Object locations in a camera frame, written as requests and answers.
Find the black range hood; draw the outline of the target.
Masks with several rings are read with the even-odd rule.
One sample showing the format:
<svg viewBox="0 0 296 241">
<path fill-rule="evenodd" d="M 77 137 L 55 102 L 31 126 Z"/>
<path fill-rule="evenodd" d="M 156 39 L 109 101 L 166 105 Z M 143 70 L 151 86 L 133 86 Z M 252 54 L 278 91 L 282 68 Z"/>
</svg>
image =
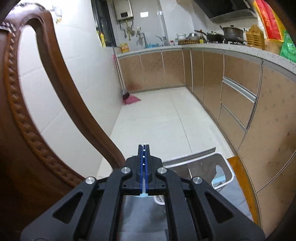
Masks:
<svg viewBox="0 0 296 241">
<path fill-rule="evenodd" d="M 244 0 L 196 0 L 194 1 L 214 23 L 257 18 L 248 1 Z"/>
</svg>

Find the black cooking pot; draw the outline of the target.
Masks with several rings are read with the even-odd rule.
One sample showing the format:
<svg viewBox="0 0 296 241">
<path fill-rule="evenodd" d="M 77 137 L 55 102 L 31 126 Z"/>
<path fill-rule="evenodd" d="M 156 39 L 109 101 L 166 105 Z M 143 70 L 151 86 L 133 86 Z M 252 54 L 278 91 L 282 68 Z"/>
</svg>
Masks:
<svg viewBox="0 0 296 241">
<path fill-rule="evenodd" d="M 224 43 L 239 43 L 243 44 L 247 41 L 244 39 L 243 34 L 245 33 L 245 29 L 239 29 L 231 25 L 230 27 L 222 27 L 220 26 L 221 30 L 224 33 Z"/>
</svg>

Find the silver fork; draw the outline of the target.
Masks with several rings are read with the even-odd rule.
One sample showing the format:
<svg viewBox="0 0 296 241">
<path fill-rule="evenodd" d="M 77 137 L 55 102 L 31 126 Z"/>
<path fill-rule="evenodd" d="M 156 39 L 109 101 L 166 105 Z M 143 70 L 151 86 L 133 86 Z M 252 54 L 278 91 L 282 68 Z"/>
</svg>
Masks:
<svg viewBox="0 0 296 241">
<path fill-rule="evenodd" d="M 141 197 L 147 197 L 148 190 L 148 167 L 147 167 L 147 152 L 146 144 L 141 145 L 140 151 L 140 188 L 141 188 Z"/>
</svg>

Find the kitchen base cabinets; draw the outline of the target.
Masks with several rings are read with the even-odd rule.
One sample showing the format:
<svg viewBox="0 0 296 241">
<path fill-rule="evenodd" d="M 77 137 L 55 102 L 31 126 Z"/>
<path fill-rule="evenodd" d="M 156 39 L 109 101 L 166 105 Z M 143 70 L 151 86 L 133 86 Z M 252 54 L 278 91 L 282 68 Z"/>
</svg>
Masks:
<svg viewBox="0 0 296 241">
<path fill-rule="evenodd" d="M 266 235 L 295 209 L 295 63 L 240 45 L 196 44 L 118 54 L 130 92 L 186 87 L 240 157 Z"/>
</svg>

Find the white water heater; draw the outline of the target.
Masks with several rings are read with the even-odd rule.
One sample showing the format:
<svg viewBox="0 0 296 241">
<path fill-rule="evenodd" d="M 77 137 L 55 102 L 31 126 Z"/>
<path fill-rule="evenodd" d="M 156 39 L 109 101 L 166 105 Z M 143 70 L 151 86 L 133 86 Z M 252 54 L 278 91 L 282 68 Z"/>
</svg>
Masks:
<svg viewBox="0 0 296 241">
<path fill-rule="evenodd" d="M 130 0 L 113 0 L 116 19 L 118 21 L 128 20 L 133 18 L 132 6 Z"/>
</svg>

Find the yellow detergent bottle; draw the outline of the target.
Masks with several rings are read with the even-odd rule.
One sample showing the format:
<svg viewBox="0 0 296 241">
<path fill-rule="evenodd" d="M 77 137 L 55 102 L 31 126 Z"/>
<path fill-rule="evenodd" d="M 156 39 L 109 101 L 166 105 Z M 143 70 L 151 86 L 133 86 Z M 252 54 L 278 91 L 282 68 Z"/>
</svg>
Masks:
<svg viewBox="0 0 296 241">
<path fill-rule="evenodd" d="M 102 47 L 106 47 L 106 41 L 105 41 L 105 36 L 102 32 L 98 32 L 98 36 L 99 36 L 99 39 L 101 41 L 101 45 Z"/>
</svg>

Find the wooden knife block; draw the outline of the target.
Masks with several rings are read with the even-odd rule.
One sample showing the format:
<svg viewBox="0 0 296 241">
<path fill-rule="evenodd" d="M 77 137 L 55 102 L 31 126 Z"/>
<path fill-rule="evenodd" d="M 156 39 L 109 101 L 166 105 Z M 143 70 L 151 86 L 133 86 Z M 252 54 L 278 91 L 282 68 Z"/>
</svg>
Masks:
<svg viewBox="0 0 296 241">
<path fill-rule="evenodd" d="M 249 30 L 245 31 L 245 35 L 249 47 L 265 50 L 264 34 L 257 25 L 252 25 Z"/>
</svg>

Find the pink dustpan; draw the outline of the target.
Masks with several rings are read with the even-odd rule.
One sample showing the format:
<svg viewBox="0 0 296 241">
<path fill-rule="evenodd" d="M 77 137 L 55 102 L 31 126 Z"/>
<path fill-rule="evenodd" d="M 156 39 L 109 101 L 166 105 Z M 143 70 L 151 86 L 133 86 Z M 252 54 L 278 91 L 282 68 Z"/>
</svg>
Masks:
<svg viewBox="0 0 296 241">
<path fill-rule="evenodd" d="M 123 100 L 124 105 L 133 104 L 133 103 L 141 101 L 141 99 L 139 99 L 138 97 L 136 97 L 134 95 L 130 95 L 128 92 L 122 96 L 122 100 Z"/>
</svg>

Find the white plastic utensil caddy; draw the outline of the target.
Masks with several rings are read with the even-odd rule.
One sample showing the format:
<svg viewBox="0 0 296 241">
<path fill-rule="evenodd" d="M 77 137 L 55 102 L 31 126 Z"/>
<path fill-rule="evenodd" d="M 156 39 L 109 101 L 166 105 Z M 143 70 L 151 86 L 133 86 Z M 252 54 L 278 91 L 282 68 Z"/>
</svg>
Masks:
<svg viewBox="0 0 296 241">
<path fill-rule="evenodd" d="M 218 192 L 235 176 L 230 163 L 215 148 L 166 160 L 163 166 L 175 171 L 181 178 L 200 177 Z"/>
</svg>

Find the red yellow shopping bag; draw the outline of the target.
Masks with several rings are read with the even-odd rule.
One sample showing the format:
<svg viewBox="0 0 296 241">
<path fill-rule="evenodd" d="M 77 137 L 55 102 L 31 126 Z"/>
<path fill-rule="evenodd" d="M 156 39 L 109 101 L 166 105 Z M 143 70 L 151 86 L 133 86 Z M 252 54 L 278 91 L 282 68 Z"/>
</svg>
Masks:
<svg viewBox="0 0 296 241">
<path fill-rule="evenodd" d="M 253 7 L 263 23 L 267 39 L 283 42 L 285 27 L 271 6 L 266 1 L 256 0 Z"/>
</svg>

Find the black wok pan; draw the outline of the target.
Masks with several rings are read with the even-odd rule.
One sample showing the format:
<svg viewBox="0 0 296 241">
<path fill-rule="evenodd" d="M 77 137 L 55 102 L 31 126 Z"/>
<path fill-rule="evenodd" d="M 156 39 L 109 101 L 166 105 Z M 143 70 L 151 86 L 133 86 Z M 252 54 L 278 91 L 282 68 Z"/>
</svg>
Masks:
<svg viewBox="0 0 296 241">
<path fill-rule="evenodd" d="M 224 43 L 224 35 L 214 33 L 213 31 L 210 33 L 204 33 L 202 30 L 195 32 L 200 33 L 202 37 L 206 37 L 204 43 Z"/>
</svg>

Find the green plastic bag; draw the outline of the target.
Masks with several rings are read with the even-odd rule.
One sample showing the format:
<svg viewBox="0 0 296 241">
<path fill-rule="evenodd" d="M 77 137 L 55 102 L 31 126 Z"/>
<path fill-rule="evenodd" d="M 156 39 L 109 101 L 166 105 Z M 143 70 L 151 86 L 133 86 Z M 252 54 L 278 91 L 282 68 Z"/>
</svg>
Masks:
<svg viewBox="0 0 296 241">
<path fill-rule="evenodd" d="M 296 63 L 296 47 L 287 30 L 284 30 L 284 41 L 281 47 L 280 56 Z"/>
</svg>

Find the yellow box on counter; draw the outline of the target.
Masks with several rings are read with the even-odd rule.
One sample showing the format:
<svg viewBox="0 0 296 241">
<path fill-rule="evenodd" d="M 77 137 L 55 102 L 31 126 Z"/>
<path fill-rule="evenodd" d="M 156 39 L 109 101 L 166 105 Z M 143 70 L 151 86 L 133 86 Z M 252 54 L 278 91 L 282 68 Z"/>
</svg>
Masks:
<svg viewBox="0 0 296 241">
<path fill-rule="evenodd" d="M 128 53 L 130 51 L 128 43 L 121 43 L 120 48 L 122 53 Z"/>
</svg>

